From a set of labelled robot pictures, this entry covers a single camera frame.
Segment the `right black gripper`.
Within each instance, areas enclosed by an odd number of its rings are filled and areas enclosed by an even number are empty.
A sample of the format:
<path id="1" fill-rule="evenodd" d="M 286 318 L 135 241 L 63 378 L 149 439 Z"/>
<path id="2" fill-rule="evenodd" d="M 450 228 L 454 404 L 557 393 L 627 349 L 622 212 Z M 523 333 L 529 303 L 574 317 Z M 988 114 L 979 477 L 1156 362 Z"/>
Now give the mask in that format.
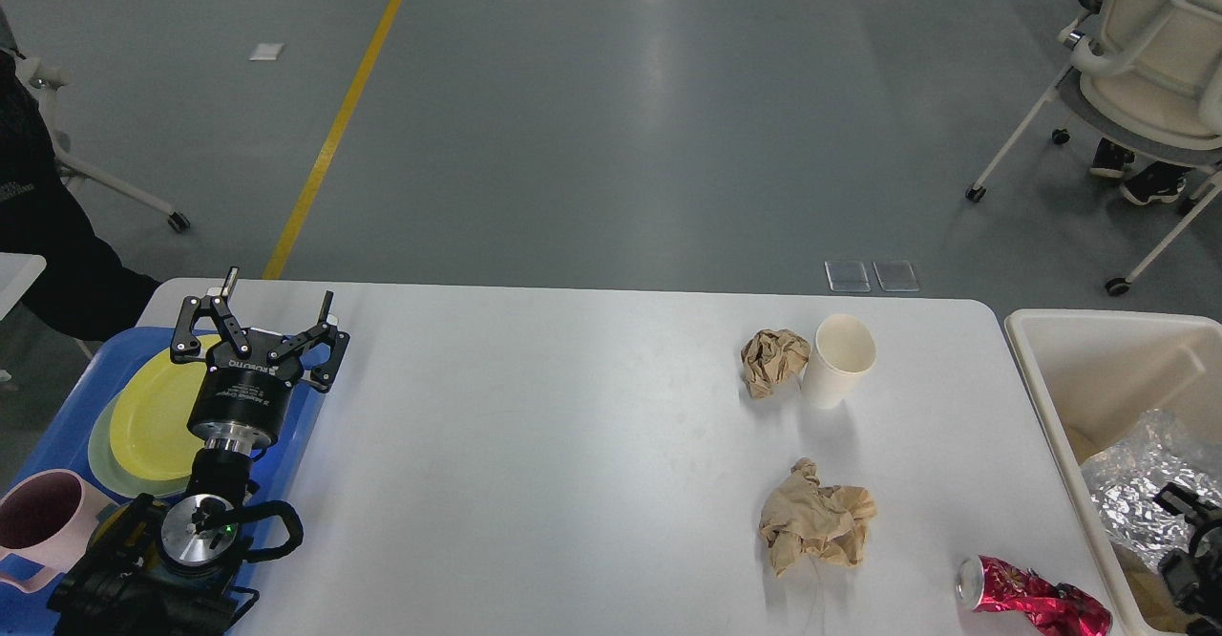
<path id="1" fill-rule="evenodd" d="M 1221 508 L 1198 493 L 1169 482 L 1154 501 L 1171 516 L 1183 516 L 1194 530 L 1187 550 L 1169 550 L 1158 561 L 1169 599 L 1198 615 L 1187 624 L 1188 636 L 1222 636 L 1221 625 Z"/>

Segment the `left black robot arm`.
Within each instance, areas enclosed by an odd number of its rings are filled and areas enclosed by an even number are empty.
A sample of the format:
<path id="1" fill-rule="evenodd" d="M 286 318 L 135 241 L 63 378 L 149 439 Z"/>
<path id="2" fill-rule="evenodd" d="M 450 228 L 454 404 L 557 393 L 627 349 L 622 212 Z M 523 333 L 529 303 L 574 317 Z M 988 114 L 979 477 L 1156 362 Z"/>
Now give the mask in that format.
<path id="1" fill-rule="evenodd" d="M 236 583 L 240 570 L 303 543 L 288 501 L 253 501 L 251 472 L 277 444 L 293 389 L 331 389 L 349 336 L 331 291 L 296 335 L 242 327 L 230 309 L 237 280 L 231 267 L 218 294 L 186 297 L 169 346 L 175 364 L 205 366 L 187 421 L 202 445 L 183 497 L 141 494 L 100 523 L 48 601 L 56 635 L 222 635 L 262 596 Z"/>

